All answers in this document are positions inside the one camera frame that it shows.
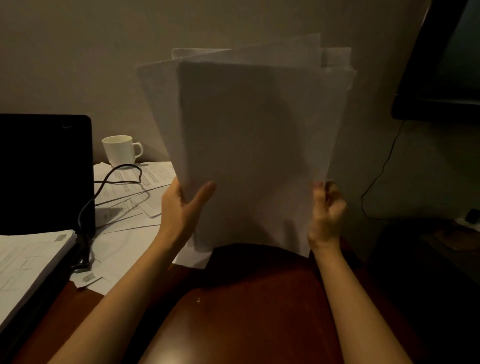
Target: wooden desk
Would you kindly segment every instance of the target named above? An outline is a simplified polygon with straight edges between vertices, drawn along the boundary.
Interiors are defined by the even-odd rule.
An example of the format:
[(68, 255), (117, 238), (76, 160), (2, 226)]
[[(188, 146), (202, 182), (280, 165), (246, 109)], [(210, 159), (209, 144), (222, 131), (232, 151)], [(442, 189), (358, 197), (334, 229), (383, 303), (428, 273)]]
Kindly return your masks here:
[[(409, 355), (424, 358), (415, 333), (372, 287)], [(69, 282), (13, 362), (46, 363), (101, 298)], [(343, 362), (314, 261), (266, 246), (218, 248), (203, 271), (172, 265), (125, 362), (152, 337), (142, 363)]]

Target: stack of paper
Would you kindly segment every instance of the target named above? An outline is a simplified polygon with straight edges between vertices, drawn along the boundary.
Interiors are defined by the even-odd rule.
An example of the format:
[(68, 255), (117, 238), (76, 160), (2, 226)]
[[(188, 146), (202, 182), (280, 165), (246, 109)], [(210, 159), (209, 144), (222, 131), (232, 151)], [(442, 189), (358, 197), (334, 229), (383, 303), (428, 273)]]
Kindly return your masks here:
[(194, 247), (278, 246), (303, 256), (311, 185), (325, 180), (355, 71), (350, 49), (302, 36), (138, 68), (186, 197), (214, 180)]
[[(175, 177), (170, 162), (139, 165), (142, 183), (106, 184), (95, 200), (96, 235), (92, 244), (92, 270), (72, 274), (70, 280), (100, 294), (107, 292), (130, 269), (155, 238), (161, 224), (161, 199)], [(111, 166), (94, 166), (95, 181), (102, 181)], [(135, 168), (116, 170), (109, 181), (136, 181)], [(211, 253), (198, 253), (185, 246), (173, 263), (205, 268)]]
[(75, 244), (73, 230), (0, 235), (0, 331)]

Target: hand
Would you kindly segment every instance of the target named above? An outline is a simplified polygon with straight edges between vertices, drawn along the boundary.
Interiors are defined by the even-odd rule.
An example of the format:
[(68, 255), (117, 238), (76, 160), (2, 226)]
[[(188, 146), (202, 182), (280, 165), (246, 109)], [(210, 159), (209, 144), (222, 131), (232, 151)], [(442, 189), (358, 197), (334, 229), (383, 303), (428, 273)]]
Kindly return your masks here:
[(204, 184), (193, 200), (187, 203), (183, 197), (180, 183), (175, 177), (162, 196), (162, 223), (158, 230), (160, 241), (168, 242), (176, 250), (185, 245), (193, 234), (200, 212), (216, 189), (213, 181)]
[(347, 208), (333, 181), (313, 186), (313, 214), (308, 243), (314, 254), (340, 249), (340, 222)]

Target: black monitor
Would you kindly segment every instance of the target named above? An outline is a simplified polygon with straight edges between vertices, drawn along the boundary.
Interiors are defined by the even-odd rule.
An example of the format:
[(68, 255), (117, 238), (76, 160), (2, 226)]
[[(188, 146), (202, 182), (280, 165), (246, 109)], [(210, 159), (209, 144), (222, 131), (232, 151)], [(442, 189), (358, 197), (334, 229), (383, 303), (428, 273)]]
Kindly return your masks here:
[(434, 0), (392, 106), (401, 120), (480, 125), (480, 1)]
[[(0, 114), (0, 235), (73, 229), (94, 195), (92, 124), (84, 115)], [(95, 206), (82, 214), (95, 233)]]

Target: mug handle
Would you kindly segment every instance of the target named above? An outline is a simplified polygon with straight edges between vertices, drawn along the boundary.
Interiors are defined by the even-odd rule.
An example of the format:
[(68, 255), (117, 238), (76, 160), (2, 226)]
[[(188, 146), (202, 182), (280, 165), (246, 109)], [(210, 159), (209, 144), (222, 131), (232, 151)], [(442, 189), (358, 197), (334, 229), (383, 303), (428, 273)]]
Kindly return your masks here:
[(144, 153), (144, 146), (141, 143), (132, 143), (133, 145), (133, 150), (135, 151), (135, 146), (140, 147), (140, 154), (135, 155), (135, 159), (137, 159), (139, 156), (141, 156)]

